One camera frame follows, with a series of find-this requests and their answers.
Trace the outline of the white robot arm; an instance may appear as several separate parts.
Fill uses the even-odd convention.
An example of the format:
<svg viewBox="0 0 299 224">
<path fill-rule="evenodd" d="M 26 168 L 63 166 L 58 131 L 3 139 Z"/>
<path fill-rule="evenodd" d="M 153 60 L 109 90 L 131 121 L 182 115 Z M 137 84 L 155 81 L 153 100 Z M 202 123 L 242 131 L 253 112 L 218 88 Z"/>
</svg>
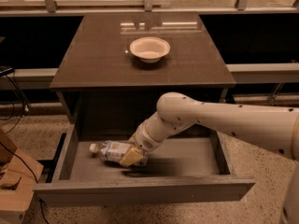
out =
<svg viewBox="0 0 299 224">
<path fill-rule="evenodd" d="M 141 161 L 166 138 L 194 124 L 299 161 L 298 109 L 206 103 L 185 94 L 168 92 L 158 99 L 156 112 L 143 121 L 128 140 L 130 149 L 120 165 L 128 167 Z"/>
</svg>

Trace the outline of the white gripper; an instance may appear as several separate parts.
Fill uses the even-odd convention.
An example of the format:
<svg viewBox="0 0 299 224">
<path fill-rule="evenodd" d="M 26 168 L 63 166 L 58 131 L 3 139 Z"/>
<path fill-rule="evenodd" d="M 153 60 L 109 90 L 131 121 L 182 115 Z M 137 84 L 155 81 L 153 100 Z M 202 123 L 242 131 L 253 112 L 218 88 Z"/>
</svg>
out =
<svg viewBox="0 0 299 224">
<path fill-rule="evenodd" d="M 142 162 L 144 153 L 149 153 L 159 147 L 163 142 L 163 133 L 159 126 L 143 122 L 134 134 L 129 138 L 128 143 L 131 147 L 120 161 L 123 167 L 139 164 Z"/>
</svg>

